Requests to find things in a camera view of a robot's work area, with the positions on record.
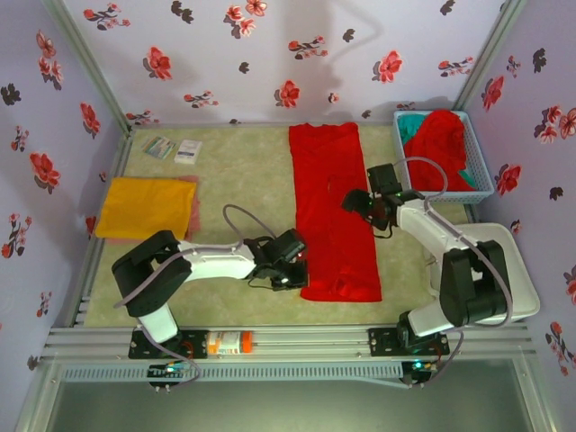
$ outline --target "teal cloth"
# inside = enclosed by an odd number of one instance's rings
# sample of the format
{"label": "teal cloth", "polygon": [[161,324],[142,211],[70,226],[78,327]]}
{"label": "teal cloth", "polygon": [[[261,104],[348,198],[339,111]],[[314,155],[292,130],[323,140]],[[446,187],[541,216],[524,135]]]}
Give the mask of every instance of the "teal cloth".
{"label": "teal cloth", "polygon": [[[405,145],[414,135],[416,135],[416,132],[420,129],[424,119],[426,119],[426,115],[422,114],[405,114],[398,118],[398,130],[400,131],[402,145]],[[458,174],[460,174],[470,187],[476,189],[476,182],[468,170],[468,166]]]}
{"label": "teal cloth", "polygon": [[466,169],[463,169],[462,171],[458,171],[458,174],[460,175],[461,178],[464,179],[464,181],[465,181],[470,187],[473,187],[474,189],[477,189],[477,187],[476,187],[476,182],[474,181],[474,177],[472,177],[472,175],[470,174],[470,171],[468,170],[468,166],[466,167]]}
{"label": "teal cloth", "polygon": [[422,114],[405,114],[398,118],[398,129],[400,130],[402,145],[416,135],[424,119],[426,119],[426,115]]}

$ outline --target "red cloth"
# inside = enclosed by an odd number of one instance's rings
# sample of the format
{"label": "red cloth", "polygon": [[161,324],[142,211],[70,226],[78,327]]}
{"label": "red cloth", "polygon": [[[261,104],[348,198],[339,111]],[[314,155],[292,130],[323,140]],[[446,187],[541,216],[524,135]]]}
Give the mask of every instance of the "red cloth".
{"label": "red cloth", "polygon": [[382,300],[372,228],[340,204],[352,189],[367,190],[358,127],[290,128],[296,190],[296,229],[307,250],[309,286],[317,302]]}
{"label": "red cloth", "polygon": [[[458,173],[466,169],[464,125],[460,118],[449,111],[434,111],[404,146],[404,154],[422,156],[438,163],[448,177],[448,191],[473,191]],[[417,191],[441,191],[442,175],[427,162],[419,160],[408,163],[412,188]]]}

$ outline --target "blue plastic basket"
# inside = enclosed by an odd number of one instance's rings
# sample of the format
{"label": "blue plastic basket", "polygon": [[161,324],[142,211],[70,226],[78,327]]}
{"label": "blue plastic basket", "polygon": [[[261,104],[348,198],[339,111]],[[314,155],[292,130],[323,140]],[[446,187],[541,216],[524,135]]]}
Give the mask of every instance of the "blue plastic basket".
{"label": "blue plastic basket", "polygon": [[[398,128],[398,119],[402,115],[411,114],[422,114],[428,115],[432,113],[431,111],[397,111],[394,113],[394,147],[396,148],[396,154],[398,159],[403,159],[406,157],[404,154],[404,146],[402,145],[402,140],[400,137],[400,129]],[[478,140],[474,135],[474,130],[472,129],[472,124],[468,118],[468,114],[462,111],[452,111],[460,117],[464,125],[464,145],[466,149],[466,168],[469,174],[472,175],[474,182],[476,184],[476,190],[472,192],[446,192],[442,196],[437,198],[432,198],[431,201],[438,203],[460,203],[460,204],[477,204],[484,198],[494,194],[494,184],[491,181],[490,173],[484,162],[484,157],[482,157],[482,152],[480,146],[478,145]],[[400,170],[400,182],[404,189],[411,189],[410,174],[408,171],[408,164],[403,162],[398,165]],[[423,195],[437,194],[437,192],[421,191]]]}

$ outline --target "table surface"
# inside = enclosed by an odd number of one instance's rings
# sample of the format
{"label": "table surface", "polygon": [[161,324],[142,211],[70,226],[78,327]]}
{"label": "table surface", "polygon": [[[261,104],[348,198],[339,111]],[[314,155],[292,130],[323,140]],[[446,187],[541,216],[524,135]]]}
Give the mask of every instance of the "table surface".
{"label": "table surface", "polygon": [[[392,127],[360,126],[365,167],[396,160]],[[142,145],[161,135],[176,141],[199,140],[202,150],[194,166],[176,164],[175,150],[164,160],[142,152]],[[293,165],[287,127],[233,127],[222,129],[137,130],[124,176],[200,177],[201,230],[194,243],[218,244],[236,241],[221,216],[226,203],[240,205],[258,216],[274,232],[295,226]],[[452,223],[466,223],[460,204],[439,203],[436,209]],[[262,230],[241,213],[231,218],[246,238]],[[250,288],[246,281],[214,278],[185,283],[169,305],[181,326],[265,326],[314,324],[395,323],[404,311],[431,300],[422,246],[399,229],[390,239],[376,239],[378,271],[383,300],[373,303],[305,301],[299,290],[271,292]],[[105,241],[96,270],[91,300],[85,318],[87,327],[133,327],[135,320],[124,308],[113,304],[120,292],[112,275],[116,259],[136,245],[112,245]]]}

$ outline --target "mounting plate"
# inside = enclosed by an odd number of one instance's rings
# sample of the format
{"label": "mounting plate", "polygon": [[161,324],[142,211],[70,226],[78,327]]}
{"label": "mounting plate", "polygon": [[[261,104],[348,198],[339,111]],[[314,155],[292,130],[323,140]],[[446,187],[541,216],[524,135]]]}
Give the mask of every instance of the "mounting plate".
{"label": "mounting plate", "polygon": [[[174,345],[169,349],[188,358],[208,358],[207,335],[208,330],[180,330],[179,336],[174,337]],[[128,358],[134,360],[173,359],[150,344],[144,333],[138,329],[132,331]]]}
{"label": "mounting plate", "polygon": [[401,346],[395,327],[369,328],[368,345],[372,357],[435,356],[438,352],[442,356],[450,354],[448,338],[442,333],[431,336],[430,341],[418,349],[407,349]]}

